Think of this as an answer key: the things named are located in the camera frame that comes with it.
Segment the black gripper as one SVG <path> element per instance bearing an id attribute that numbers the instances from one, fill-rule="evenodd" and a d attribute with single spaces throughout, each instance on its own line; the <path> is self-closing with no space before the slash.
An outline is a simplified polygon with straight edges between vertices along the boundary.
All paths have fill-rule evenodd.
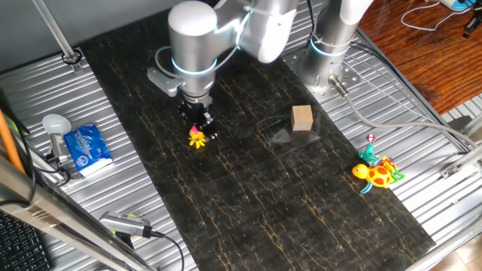
<path id="1" fill-rule="evenodd" d="M 215 118 L 209 111 L 209 106 L 202 103 L 191 103 L 185 99 L 178 106 L 178 115 L 193 125 L 191 132 L 203 131 L 206 141 L 214 141 L 218 138 Z"/>

